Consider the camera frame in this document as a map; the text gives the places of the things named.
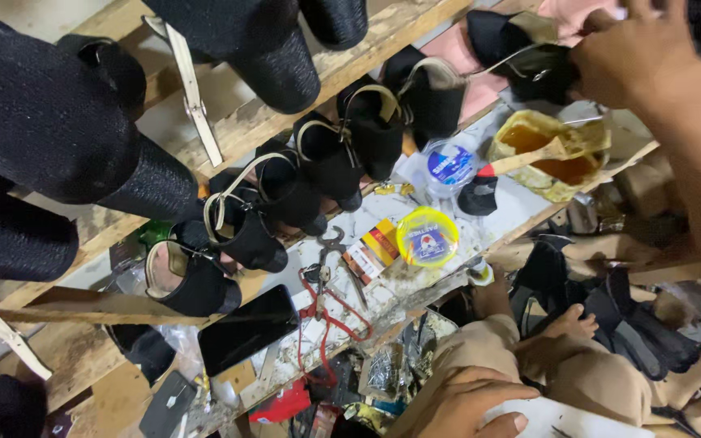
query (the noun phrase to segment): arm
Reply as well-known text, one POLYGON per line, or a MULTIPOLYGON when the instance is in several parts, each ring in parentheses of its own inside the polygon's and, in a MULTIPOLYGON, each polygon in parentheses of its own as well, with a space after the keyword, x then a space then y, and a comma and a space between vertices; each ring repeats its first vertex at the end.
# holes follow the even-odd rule
POLYGON ((581 94, 611 107, 628 107, 670 157, 701 255, 701 60, 686 23, 686 0, 668 0, 654 18, 649 0, 629 2, 629 19, 589 16, 598 32, 572 51, 581 94))

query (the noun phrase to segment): label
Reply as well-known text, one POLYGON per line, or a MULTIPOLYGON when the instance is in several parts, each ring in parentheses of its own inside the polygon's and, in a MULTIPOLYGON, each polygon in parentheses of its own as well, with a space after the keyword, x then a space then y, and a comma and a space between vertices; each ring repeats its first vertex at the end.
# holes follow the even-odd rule
POLYGON ((429 154, 426 167, 442 184, 457 184, 472 172, 472 154, 463 147, 447 145, 440 152, 435 150, 429 154))
POLYGON ((407 237, 413 244, 411 254, 419 260, 441 257, 448 249, 448 243, 437 225, 415 229, 407 233, 407 237))

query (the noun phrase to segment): hand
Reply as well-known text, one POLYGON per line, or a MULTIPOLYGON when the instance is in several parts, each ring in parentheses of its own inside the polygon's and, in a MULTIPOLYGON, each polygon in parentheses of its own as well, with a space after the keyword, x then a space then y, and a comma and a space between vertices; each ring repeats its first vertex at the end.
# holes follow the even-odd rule
POLYGON ((613 108, 666 105, 669 94, 699 92, 701 60, 686 22, 686 0, 666 0, 655 18, 649 0, 628 0, 629 17, 592 12, 586 36, 570 55, 581 74, 579 93, 613 108))
POLYGON ((539 397, 529 386, 512 383, 499 371, 468 366, 443 383, 434 393, 432 406, 414 426, 418 438, 512 438, 527 427, 520 412, 503 414, 479 428, 483 414, 508 400, 539 397))

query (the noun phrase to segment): nail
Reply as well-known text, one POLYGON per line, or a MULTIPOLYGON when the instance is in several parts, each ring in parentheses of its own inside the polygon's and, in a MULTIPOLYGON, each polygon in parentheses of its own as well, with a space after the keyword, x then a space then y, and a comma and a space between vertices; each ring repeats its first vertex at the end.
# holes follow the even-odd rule
POLYGON ((521 433, 526 429, 527 424, 529 424, 529 419, 524 414, 518 414, 512 422, 516 423, 516 430, 521 433))

